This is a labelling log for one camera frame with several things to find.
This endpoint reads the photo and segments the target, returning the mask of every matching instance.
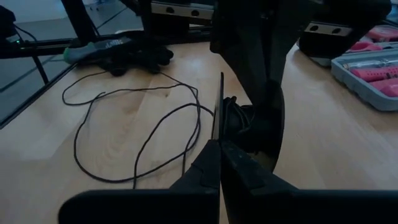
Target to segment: black cable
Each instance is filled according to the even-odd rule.
[[[70,106],[79,106],[79,105],[87,105],[87,104],[90,104],[90,105],[89,105],[89,108],[88,108],[88,111],[87,111],[87,114],[86,114],[86,116],[85,116],[83,122],[79,125],[79,127],[78,127],[78,129],[77,129],[77,131],[76,131],[76,134],[75,134],[75,138],[74,138],[74,140],[73,140],[73,157],[74,157],[75,162],[76,162],[76,164],[78,165],[78,167],[79,167],[85,174],[87,174],[88,176],[90,176],[91,178],[93,178],[93,179],[95,179],[95,180],[98,180],[98,181],[101,181],[101,182],[106,182],[106,183],[111,183],[111,184],[117,184],[117,183],[124,183],[124,182],[128,182],[128,181],[133,181],[133,188],[135,189],[136,186],[137,186],[137,179],[138,179],[138,178],[141,178],[141,177],[144,177],[144,176],[146,176],[146,175],[148,175],[148,174],[151,174],[151,173],[157,171],[158,169],[162,168],[163,166],[166,166],[167,164],[171,163],[172,161],[174,161],[174,160],[178,159],[179,157],[183,156],[183,166],[182,166],[182,167],[183,167],[183,168],[182,168],[182,175],[183,175],[183,174],[185,173],[186,154],[187,154],[187,152],[189,152],[189,151],[195,146],[195,144],[197,143],[197,141],[198,141],[198,139],[199,139],[199,133],[200,133],[200,130],[201,130],[201,124],[200,124],[200,111],[201,111],[201,110],[205,110],[206,112],[208,112],[209,114],[211,114],[211,115],[213,116],[213,112],[212,112],[211,110],[209,110],[208,108],[206,108],[206,107],[204,107],[204,106],[202,106],[202,105],[200,104],[199,99],[198,99],[198,93],[199,93],[198,89],[195,88],[195,87],[193,87],[193,86],[187,85],[186,83],[183,83],[183,82],[181,82],[181,81],[178,81],[177,79],[172,78],[172,77],[168,76],[168,75],[165,74],[165,73],[162,73],[164,76],[166,76],[166,77],[170,78],[171,80],[177,82],[177,84],[176,84],[176,85],[172,85],[172,86],[160,86],[160,87],[155,87],[155,88],[138,88],[138,89],[128,89],[128,88],[124,88],[124,89],[114,90],[114,91],[111,91],[111,92],[109,92],[109,93],[102,92],[102,93],[100,93],[99,95],[97,95],[96,97],[94,97],[92,100],[88,100],[88,101],[82,102],[82,103],[68,103],[68,102],[65,101],[65,92],[66,92],[68,89],[70,89],[72,86],[74,86],[76,83],[80,82],[81,80],[83,80],[83,79],[85,79],[85,78],[92,77],[92,76],[95,76],[95,75],[101,75],[101,74],[103,74],[103,73],[106,73],[106,72],[98,72],[98,73],[94,73],[94,74],[91,74],[91,75],[87,75],[87,76],[85,76],[85,77],[82,77],[82,78],[78,79],[77,81],[73,82],[73,83],[72,83],[70,86],[68,86],[68,87],[63,91],[63,93],[62,93],[62,101],[63,101],[66,105],[70,105]],[[125,178],[125,179],[119,179],[119,180],[110,180],[110,179],[105,179],[105,178],[99,177],[99,176],[97,176],[97,175],[94,175],[94,174],[92,174],[91,172],[89,172],[87,169],[85,169],[85,168],[83,167],[83,165],[81,164],[81,162],[79,161],[79,159],[78,159],[78,157],[77,157],[77,139],[78,139],[78,135],[79,135],[79,133],[80,133],[80,129],[81,129],[81,128],[84,126],[84,124],[86,123],[86,121],[87,121],[87,119],[88,119],[88,117],[89,117],[90,111],[91,111],[91,107],[92,107],[92,105],[93,105],[93,103],[94,103],[95,101],[100,100],[100,99],[102,99],[102,98],[104,98],[105,96],[108,96],[108,95],[110,95],[110,94],[117,93],[117,92],[119,92],[119,91],[149,91],[149,90],[159,90],[159,89],[170,89],[170,88],[174,88],[174,87],[177,87],[177,86],[185,86],[185,87],[187,87],[187,88],[192,92],[192,94],[194,95],[196,103],[187,103],[187,104],[185,104],[185,105],[179,106],[178,108],[175,108],[174,110],[172,110],[172,111],[170,111],[169,113],[167,113],[167,114],[156,124],[155,128],[154,128],[154,129],[151,131],[151,133],[149,134],[149,137],[146,139],[146,141],[145,141],[144,144],[142,145],[142,147],[141,147],[141,149],[140,149],[140,151],[139,151],[139,153],[138,153],[138,155],[137,155],[137,157],[136,157],[136,161],[135,161],[135,163],[134,163],[134,176],[133,176],[133,177],[129,177],[129,178]],[[166,118],[168,118],[171,114],[175,113],[175,112],[178,111],[178,110],[181,110],[181,109],[183,109],[183,108],[186,108],[186,107],[188,107],[188,106],[195,106],[195,107],[197,108],[198,119],[197,119],[197,123],[196,123],[195,129],[194,129],[192,135],[190,136],[190,139],[188,140],[187,145],[185,146],[184,151],[181,152],[179,155],[177,155],[177,156],[175,156],[175,157],[169,159],[169,160],[166,161],[165,163],[163,163],[163,164],[161,164],[161,165],[159,165],[159,166],[157,166],[157,167],[155,167],[155,168],[153,168],[153,169],[151,169],[151,170],[149,170],[149,171],[147,171],[147,172],[145,172],[145,173],[143,173],[143,174],[137,174],[137,167],[138,167],[139,158],[140,158],[142,152],[144,151],[144,149],[145,149],[147,143],[150,141],[151,137],[152,137],[153,134],[156,132],[157,128],[158,128],[158,127],[161,125],[161,123],[162,123]]]
[[[35,41],[35,44],[37,43],[36,37],[33,36],[30,32],[27,32],[26,30],[23,30],[23,29],[19,28],[19,26],[17,26],[17,25],[14,25],[14,26],[15,26],[15,28],[19,29],[20,31],[24,32],[24,33],[27,34],[29,37],[31,37],[31,38]]]

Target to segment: wooden table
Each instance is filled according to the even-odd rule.
[[[231,69],[208,43],[175,45],[169,75],[196,86],[200,101],[213,108],[220,72],[225,94],[249,103]],[[131,183],[104,184],[89,178],[73,160],[73,138],[86,106],[65,106],[62,91],[76,79],[101,71],[75,69],[0,131],[1,223],[56,223],[61,204],[90,189],[127,189]],[[89,78],[67,94],[67,100],[92,99],[102,91],[173,84],[161,75],[132,70],[120,78]],[[287,56],[283,81],[285,135],[275,173],[303,189],[398,189],[398,117],[380,113],[352,95],[294,47]],[[124,93],[94,105],[81,130],[78,156],[94,174],[110,179],[130,177],[134,159],[159,119],[193,101],[184,87],[147,93]],[[144,151],[138,173],[182,152],[195,125],[195,109],[187,108],[162,124]],[[212,117],[202,115],[203,129],[191,162],[210,138]],[[181,173],[179,159],[138,188],[166,188]],[[221,208],[221,223],[227,223]]]

